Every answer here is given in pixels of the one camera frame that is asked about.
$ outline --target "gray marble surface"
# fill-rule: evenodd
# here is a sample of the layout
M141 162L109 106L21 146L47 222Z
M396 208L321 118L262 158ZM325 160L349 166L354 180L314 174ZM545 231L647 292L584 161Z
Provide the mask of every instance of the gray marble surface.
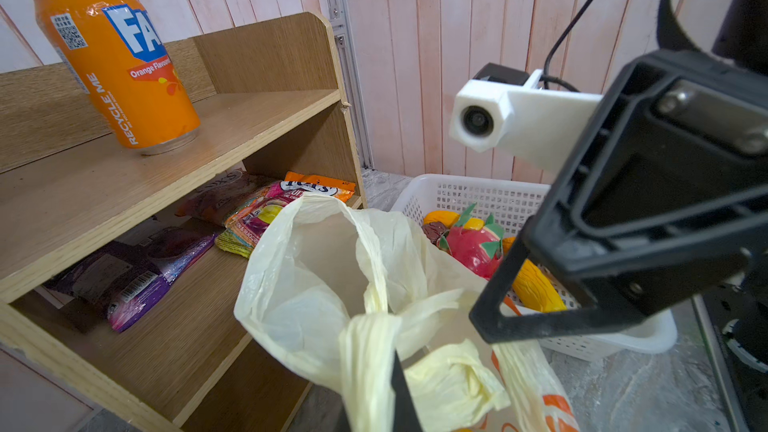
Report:
M389 210L409 177L363 171L369 207ZM622 350L595 362L544 349L571 399L583 432L727 432L720 396L696 317L688 302L673 308L677 343L663 354ZM315 386L289 432L332 432L341 398ZM80 432L133 432L104 411Z

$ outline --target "fanta can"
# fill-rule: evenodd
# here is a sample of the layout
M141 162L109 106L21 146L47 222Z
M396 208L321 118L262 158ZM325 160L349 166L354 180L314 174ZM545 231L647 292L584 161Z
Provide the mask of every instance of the fanta can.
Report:
M34 0L34 11L120 144L150 156L196 137L200 119L138 0Z

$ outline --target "camera lens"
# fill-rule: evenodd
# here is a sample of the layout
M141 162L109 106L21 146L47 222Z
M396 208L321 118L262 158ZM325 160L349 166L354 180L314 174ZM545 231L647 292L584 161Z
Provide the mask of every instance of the camera lens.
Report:
M464 111L464 128L475 136L488 135L493 130L491 114L482 107L467 107Z

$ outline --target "blue logo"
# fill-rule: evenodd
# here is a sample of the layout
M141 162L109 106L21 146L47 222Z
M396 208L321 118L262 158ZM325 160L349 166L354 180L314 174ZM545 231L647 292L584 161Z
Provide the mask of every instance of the blue logo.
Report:
M149 22L146 10L116 5L101 9L120 34L130 53L143 62L152 62L166 56L165 46Z

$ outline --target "toy dragon fruit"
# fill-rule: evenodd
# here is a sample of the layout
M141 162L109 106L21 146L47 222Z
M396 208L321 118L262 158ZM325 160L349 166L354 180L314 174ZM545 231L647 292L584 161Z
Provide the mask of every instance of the toy dragon fruit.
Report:
M504 229L495 222L493 214L479 230L464 228L476 205L466 207L448 234L440 237L438 247L480 277L490 278L504 257Z

